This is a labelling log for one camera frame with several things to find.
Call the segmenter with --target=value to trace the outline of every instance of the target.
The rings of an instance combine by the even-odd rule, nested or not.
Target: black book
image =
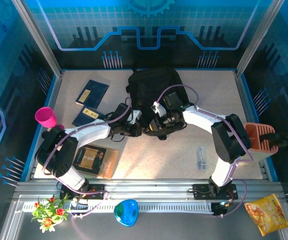
[[[103,99],[108,87],[107,84],[89,80],[76,99],[76,104],[96,109]]]
[[[92,107],[84,106],[80,113],[77,115],[72,125],[79,127],[85,124],[90,124],[96,119],[103,119],[104,115]]]

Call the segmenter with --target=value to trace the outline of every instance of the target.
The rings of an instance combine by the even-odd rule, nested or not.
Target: black backpack
[[[130,94],[132,108],[140,110],[142,116],[140,124],[144,128],[143,133],[149,136],[157,136],[160,140],[165,140],[166,135],[186,127],[184,121],[177,122],[175,125],[162,130],[152,130],[150,123],[159,115],[152,110],[153,103],[159,98],[161,93],[169,86],[182,84],[177,71],[171,67],[160,67],[145,70],[133,70],[134,73],[128,79],[126,91]],[[177,86],[169,89],[164,96],[176,93],[184,105],[189,104],[186,90],[183,86]]]

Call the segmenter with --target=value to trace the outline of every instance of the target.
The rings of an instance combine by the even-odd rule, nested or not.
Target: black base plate
[[[234,200],[238,199],[235,184],[230,184],[227,190],[232,193]],[[215,198],[211,197],[209,195],[208,184],[194,184],[191,192],[194,194],[194,200],[229,200],[232,198],[227,191],[218,193]]]
[[[100,190],[104,190],[105,185],[104,184],[88,184],[88,190],[87,192],[96,192]],[[102,200],[104,199],[104,193],[97,193],[93,195],[85,195],[83,197],[82,194],[75,193],[68,189],[65,185],[62,185],[61,191],[60,191],[60,199],[62,199],[66,194],[68,194],[68,199],[72,200],[74,197],[78,197],[80,199],[95,199],[95,200]]]

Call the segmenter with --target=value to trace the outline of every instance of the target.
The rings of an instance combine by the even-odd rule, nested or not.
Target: book cover
[[[111,179],[118,154],[118,149],[85,145],[78,149],[73,166],[80,172]]]
[[[75,120],[72,122],[72,125],[79,127],[85,124],[90,124],[96,119],[103,119],[103,118],[104,118],[104,115],[98,112],[96,109],[92,107],[84,106],[83,109],[75,118]]]
[[[76,104],[96,109],[103,99],[108,87],[107,84],[89,80],[76,99]]]

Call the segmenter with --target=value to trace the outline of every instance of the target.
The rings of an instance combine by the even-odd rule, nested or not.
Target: gear logo
[[[13,5],[11,0],[0,0],[0,22],[6,24],[13,16]]]
[[[157,14],[163,14],[165,10],[169,10],[170,5],[175,3],[174,0],[127,0],[126,6],[128,10],[132,10],[133,14],[139,16],[157,17]]]

